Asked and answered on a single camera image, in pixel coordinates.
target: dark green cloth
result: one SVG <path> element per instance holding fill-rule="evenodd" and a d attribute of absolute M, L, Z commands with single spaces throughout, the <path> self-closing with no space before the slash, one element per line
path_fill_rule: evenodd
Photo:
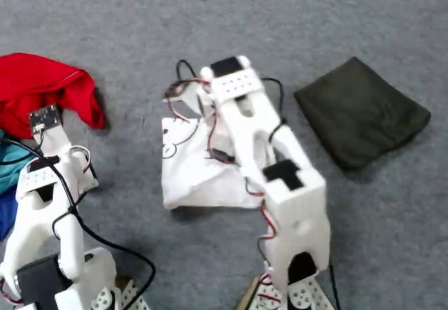
<path fill-rule="evenodd" d="M 294 96 L 342 169 L 358 169 L 402 146 L 431 117 L 355 57 Z"/>

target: black plastic part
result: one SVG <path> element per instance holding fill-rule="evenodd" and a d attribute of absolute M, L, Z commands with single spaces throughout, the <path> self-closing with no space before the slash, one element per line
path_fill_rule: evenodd
<path fill-rule="evenodd" d="M 58 254 L 29 263 L 17 271 L 17 279 L 25 305 L 37 310 L 58 310 L 55 295 L 68 289 L 72 281 L 65 277 L 57 263 Z"/>
<path fill-rule="evenodd" d="M 317 267 L 314 264 L 313 258 L 308 252 L 297 254 L 288 268 L 289 284 L 301 281 L 314 275 L 317 272 Z"/>
<path fill-rule="evenodd" d="M 247 99 L 247 96 L 246 96 L 246 95 L 240 95 L 239 97 L 236 97 L 236 98 L 235 98 L 235 101 L 236 101 L 236 102 L 239 102 L 239 101 L 243 101 L 243 100 L 245 100 L 245 99 Z"/>
<path fill-rule="evenodd" d="M 35 160 L 34 162 L 32 162 L 29 165 L 28 172 L 33 172 L 36 170 L 43 169 L 48 166 L 48 163 L 55 165 L 60 162 L 60 159 L 58 156 L 45 157 L 45 159 L 46 159 L 46 161 L 39 158 L 39 159 Z"/>
<path fill-rule="evenodd" d="M 235 157 L 230 156 L 222 150 L 213 148 L 213 158 L 218 161 L 226 162 L 226 163 L 235 163 Z"/>
<path fill-rule="evenodd" d="M 91 261 L 91 259 L 93 259 L 93 254 L 88 253 L 88 254 L 84 255 L 84 262 L 89 262 L 89 261 Z"/>
<path fill-rule="evenodd" d="M 213 63 L 210 67 L 215 77 L 222 77 L 243 69 L 243 66 L 238 62 L 236 57 L 220 60 L 219 62 Z"/>
<path fill-rule="evenodd" d="M 44 203 L 51 202 L 53 200 L 53 188 L 55 187 L 55 184 L 48 184 L 43 186 L 42 188 L 36 189 L 39 196 L 41 196 L 41 199 Z"/>
<path fill-rule="evenodd" d="M 299 168 L 291 160 L 282 160 L 263 169 L 263 174 L 268 182 L 280 178 L 289 190 L 303 188 L 302 181 L 295 174 Z"/>
<path fill-rule="evenodd" d="M 49 105 L 30 113 L 29 124 L 33 135 L 39 133 L 39 130 L 36 129 L 39 125 L 44 125 L 44 130 L 61 125 L 61 115 L 57 106 L 55 104 Z"/>

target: white plastic part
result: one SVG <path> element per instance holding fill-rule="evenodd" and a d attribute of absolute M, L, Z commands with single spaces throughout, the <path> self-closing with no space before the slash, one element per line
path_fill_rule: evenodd
<path fill-rule="evenodd" d="M 40 145 L 41 135 L 35 134 L 34 139 Z M 42 153 L 46 156 L 59 155 L 71 146 L 69 137 L 65 134 L 61 125 L 47 129 L 43 134 L 43 142 L 41 145 Z"/>
<path fill-rule="evenodd" d="M 130 300 L 137 294 L 139 289 L 135 286 L 133 280 L 129 281 L 121 294 L 121 306 L 126 307 Z M 129 310 L 151 310 L 142 296 L 129 308 Z"/>
<path fill-rule="evenodd" d="M 260 284 L 254 293 L 251 304 L 247 310 L 274 310 L 279 308 L 279 303 L 274 300 L 259 296 L 269 295 L 279 298 L 280 292 L 274 286 Z M 327 295 L 313 278 L 303 280 L 288 287 L 288 296 L 293 309 L 297 310 L 335 310 Z"/>
<path fill-rule="evenodd" d="M 97 298 L 90 305 L 90 310 L 108 310 L 112 305 L 113 298 L 115 298 L 114 310 L 120 310 L 127 306 L 131 299 L 136 295 L 139 289 L 135 286 L 133 280 L 130 280 L 126 288 L 121 293 L 119 289 L 114 288 L 112 296 L 108 288 L 103 289 Z M 130 310 L 151 310 L 142 296 L 130 307 Z"/>
<path fill-rule="evenodd" d="M 237 59 L 242 70 L 215 78 L 207 67 L 201 70 L 201 75 L 210 82 L 210 97 L 216 105 L 218 121 L 223 121 L 227 130 L 221 134 L 230 136 L 243 177 L 266 193 L 267 211 L 277 230 L 273 240 L 265 241 L 270 263 L 267 272 L 284 299 L 288 268 L 297 254 L 308 252 L 317 274 L 328 266 L 330 223 L 326 214 L 326 182 L 313 168 L 290 127 L 281 125 L 281 118 L 249 60 L 244 56 Z M 254 158 L 256 139 L 272 144 L 295 164 L 295 176 L 302 186 L 290 189 L 280 178 L 272 181 L 265 178 Z"/>
<path fill-rule="evenodd" d="M 104 248 L 86 254 L 89 253 L 93 258 L 85 263 L 79 278 L 69 289 L 55 295 L 58 309 L 87 310 L 105 286 L 109 290 L 114 288 L 116 267 L 111 253 Z"/>

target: black wire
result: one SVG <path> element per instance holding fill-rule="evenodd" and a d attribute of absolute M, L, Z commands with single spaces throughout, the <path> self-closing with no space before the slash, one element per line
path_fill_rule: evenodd
<path fill-rule="evenodd" d="M 37 158 L 43 160 L 44 162 L 46 162 L 46 165 L 48 167 L 50 167 L 50 169 L 52 169 L 52 171 L 55 173 L 55 175 L 58 177 L 58 179 L 60 179 L 62 187 L 64 188 L 64 191 L 67 195 L 67 197 L 69 198 L 70 201 L 70 205 L 71 208 L 64 214 L 60 215 L 57 219 L 60 220 L 63 217 L 69 215 L 70 213 L 73 214 L 76 219 L 79 222 L 79 225 L 81 226 L 81 228 L 84 230 L 84 232 L 86 232 L 87 234 L 89 234 L 93 239 L 97 240 L 98 242 L 101 242 L 102 244 L 109 246 L 111 248 L 117 249 L 119 251 L 122 251 L 124 253 L 128 253 L 136 258 L 139 258 L 140 260 L 144 261 L 146 264 L 148 264 L 151 268 L 151 274 L 147 280 L 147 282 L 145 282 L 145 284 L 143 285 L 143 287 L 141 287 L 141 289 L 137 292 L 137 294 L 129 301 L 129 303 L 126 305 L 126 307 L 123 308 L 123 310 L 129 310 L 129 308 L 140 298 L 140 296 L 142 296 L 144 294 L 144 292 L 146 291 L 146 289 L 149 288 L 149 286 L 151 285 L 151 283 L 154 280 L 155 277 L 155 265 L 154 263 L 149 260 L 148 258 L 145 258 L 142 254 L 133 251 L 130 248 L 126 248 L 120 245 L 117 245 L 109 240 L 106 240 L 105 238 L 99 236 L 98 234 L 96 234 L 94 231 L 92 231 L 85 223 L 84 220 L 81 218 L 81 216 L 79 215 L 78 211 L 76 210 L 76 206 L 83 200 L 83 198 L 85 197 L 85 194 L 81 195 L 79 197 L 79 200 L 75 203 L 73 196 L 71 195 L 70 189 L 67 185 L 67 182 L 65 181 L 64 177 L 61 175 L 61 173 L 55 168 L 55 166 L 53 164 L 51 164 L 44 156 L 40 155 L 36 150 L 34 150 L 33 148 L 18 142 L 18 141 L 14 141 L 12 139 L 8 139 L 8 138 L 4 138 L 4 137 L 0 137 L 0 142 L 6 142 L 6 143 L 11 143 L 15 146 L 19 146 L 25 150 L 27 150 L 29 153 L 31 153 L 32 155 L 36 156 Z"/>
<path fill-rule="evenodd" d="M 263 252 L 263 249 L 261 248 L 262 241 L 263 241 L 262 237 L 259 237 L 257 239 L 257 249 L 258 249 L 258 252 L 260 252 L 261 257 L 263 258 L 263 261 L 269 262 L 268 259 L 266 258 L 265 252 Z"/>
<path fill-rule="evenodd" d="M 192 74 L 193 77 L 197 77 L 195 70 L 192 68 L 191 64 L 189 62 L 187 62 L 185 59 L 180 59 L 177 63 L 176 63 L 176 75 L 177 75 L 177 80 L 181 81 L 183 80 L 182 75 L 181 75 L 181 67 L 182 65 L 185 65 L 186 67 L 188 67 L 190 69 L 190 72 Z"/>
<path fill-rule="evenodd" d="M 280 119 L 280 123 L 272 130 L 271 134 L 269 134 L 269 138 L 267 139 L 269 143 L 272 142 L 272 138 L 274 137 L 275 133 L 277 133 L 277 131 L 281 128 L 281 126 L 286 125 L 286 123 L 287 122 L 285 118 Z"/>
<path fill-rule="evenodd" d="M 283 84 L 281 83 L 280 80 L 275 79 L 275 78 L 264 77 L 264 78 L 261 78 L 261 80 L 272 81 L 272 82 L 276 83 L 279 86 L 279 93 L 280 93 L 280 97 L 279 97 L 279 113 L 281 115 L 283 113 L 283 104 L 284 104 L 284 100 L 285 100 L 285 91 L 284 91 Z"/>
<path fill-rule="evenodd" d="M 330 259 L 330 280 L 331 280 L 331 288 L 333 290 L 333 296 L 335 297 L 335 301 L 336 301 L 336 310 L 341 310 L 341 304 L 339 301 L 339 294 L 337 292 L 337 288 L 336 288 L 336 278 L 335 278 L 335 268 L 333 266 L 333 263 Z"/>
<path fill-rule="evenodd" d="M 41 142 L 39 143 L 38 148 L 40 148 L 42 146 L 42 143 L 43 143 L 43 130 L 41 130 Z M 21 161 L 25 161 L 27 158 L 29 158 L 31 156 L 33 156 L 33 153 L 28 153 L 25 156 L 22 156 L 21 158 L 16 158 L 15 160 L 12 160 L 12 161 L 2 161 L 2 162 L 0 162 L 0 166 L 16 164 Z"/>

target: blue cloth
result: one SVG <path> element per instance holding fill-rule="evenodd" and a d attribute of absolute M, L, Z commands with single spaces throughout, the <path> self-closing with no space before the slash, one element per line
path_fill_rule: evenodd
<path fill-rule="evenodd" d="M 0 130 L 0 137 L 3 137 L 3 135 L 4 132 Z M 21 147 L 9 143 L 0 143 L 0 161 L 13 161 L 25 156 L 27 153 L 28 152 Z M 23 166 L 30 160 L 31 157 L 15 164 L 0 165 L 0 195 L 17 184 L 20 170 L 22 170 Z"/>
<path fill-rule="evenodd" d="M 15 189 L 16 186 L 13 186 L 0 195 L 0 241 L 6 238 L 9 230 L 14 225 L 15 214 L 17 213 Z"/>

